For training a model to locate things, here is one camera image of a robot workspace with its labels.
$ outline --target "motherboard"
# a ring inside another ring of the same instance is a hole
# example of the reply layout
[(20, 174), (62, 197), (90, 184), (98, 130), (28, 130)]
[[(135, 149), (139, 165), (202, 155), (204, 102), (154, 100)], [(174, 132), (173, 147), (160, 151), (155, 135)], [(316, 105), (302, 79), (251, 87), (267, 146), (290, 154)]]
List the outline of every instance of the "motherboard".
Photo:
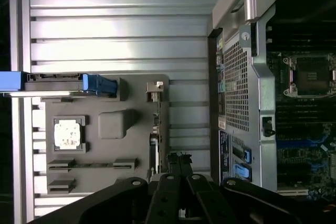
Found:
[(336, 196), (336, 54), (318, 33), (330, 29), (267, 29), (267, 63), (276, 86), (278, 192), (287, 196)]

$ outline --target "screw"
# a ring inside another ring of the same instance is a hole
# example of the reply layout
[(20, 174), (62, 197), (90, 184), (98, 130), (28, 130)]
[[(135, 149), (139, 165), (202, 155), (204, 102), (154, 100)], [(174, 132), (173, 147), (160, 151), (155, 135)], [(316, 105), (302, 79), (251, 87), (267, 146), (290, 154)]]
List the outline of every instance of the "screw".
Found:
[(236, 182), (234, 180), (229, 180), (228, 182), (226, 182), (229, 186), (235, 186)]
[(249, 40), (250, 39), (250, 34), (248, 33), (248, 32), (243, 32), (242, 34), (241, 34), (241, 38), (243, 39), (243, 40)]
[(193, 179), (200, 179), (201, 177), (200, 177), (200, 175), (194, 175), (194, 176), (192, 176), (192, 178)]

